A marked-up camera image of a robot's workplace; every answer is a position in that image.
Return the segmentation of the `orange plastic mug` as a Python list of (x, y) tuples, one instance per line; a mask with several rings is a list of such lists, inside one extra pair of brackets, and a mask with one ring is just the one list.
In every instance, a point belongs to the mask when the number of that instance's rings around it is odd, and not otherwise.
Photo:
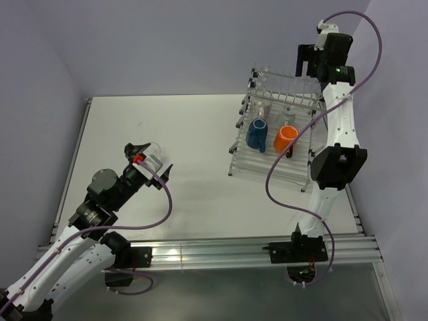
[(290, 125), (282, 126), (275, 137), (274, 140), (274, 149), (276, 152), (281, 153), (286, 151), (286, 158), (292, 158), (294, 153), (294, 147), (296, 144), (293, 144), (289, 149), (286, 147), (295, 139), (298, 135), (298, 130)]

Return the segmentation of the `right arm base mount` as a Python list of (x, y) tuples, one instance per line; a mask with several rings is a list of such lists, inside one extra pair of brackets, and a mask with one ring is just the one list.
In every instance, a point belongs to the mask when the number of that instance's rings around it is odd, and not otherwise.
[(287, 273), (293, 282), (309, 283), (316, 277), (316, 263), (328, 261), (328, 253), (322, 236), (308, 237), (293, 232), (290, 241), (271, 242), (262, 247), (269, 252), (270, 262), (298, 263), (288, 267)]

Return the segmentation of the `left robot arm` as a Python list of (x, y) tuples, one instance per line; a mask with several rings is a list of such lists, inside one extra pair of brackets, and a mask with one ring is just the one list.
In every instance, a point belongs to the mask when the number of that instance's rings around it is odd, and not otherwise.
[(34, 266), (1, 290), (4, 320), (51, 320), (67, 297), (93, 275), (132, 264), (130, 242), (115, 226), (117, 212), (143, 186), (167, 190), (171, 171), (155, 142), (124, 147), (128, 160), (122, 174), (97, 171), (83, 203), (68, 225)]

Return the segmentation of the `clear glass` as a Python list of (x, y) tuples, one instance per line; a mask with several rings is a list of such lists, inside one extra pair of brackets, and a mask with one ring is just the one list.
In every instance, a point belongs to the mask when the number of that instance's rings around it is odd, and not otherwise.
[(149, 142), (149, 146), (143, 153), (145, 156), (156, 157), (160, 162), (163, 162), (161, 146), (156, 142)]
[(304, 86), (304, 92), (307, 94), (318, 94), (321, 93), (321, 85), (317, 78), (311, 78), (310, 76), (304, 76), (302, 80)]

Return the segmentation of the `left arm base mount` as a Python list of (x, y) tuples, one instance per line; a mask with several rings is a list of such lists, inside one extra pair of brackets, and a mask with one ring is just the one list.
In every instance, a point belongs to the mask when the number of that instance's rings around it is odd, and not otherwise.
[[(149, 268), (152, 260), (152, 247), (129, 247), (123, 249), (118, 255), (113, 255), (113, 263), (110, 268), (113, 269), (130, 269), (136, 271), (137, 268)], [(128, 287), (134, 276), (119, 272), (105, 272), (104, 281), (108, 287), (124, 288)]]

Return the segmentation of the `dark blue cup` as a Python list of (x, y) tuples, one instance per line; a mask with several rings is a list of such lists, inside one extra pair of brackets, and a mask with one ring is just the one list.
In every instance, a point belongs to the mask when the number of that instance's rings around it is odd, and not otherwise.
[(266, 150), (266, 138), (268, 133), (268, 125), (261, 118), (254, 119), (249, 125), (245, 142), (248, 147), (257, 149), (260, 153)]

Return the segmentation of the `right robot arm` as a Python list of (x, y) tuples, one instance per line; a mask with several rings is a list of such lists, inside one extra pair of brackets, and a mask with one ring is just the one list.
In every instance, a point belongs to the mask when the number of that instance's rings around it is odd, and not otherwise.
[(310, 214), (298, 224), (307, 237), (322, 237), (337, 195), (359, 172), (368, 153), (360, 147), (354, 124), (352, 90), (354, 68), (346, 61), (353, 38), (345, 33), (319, 35), (318, 43), (298, 46), (296, 76), (316, 78), (326, 106), (327, 139), (324, 149), (310, 164), (314, 183)]

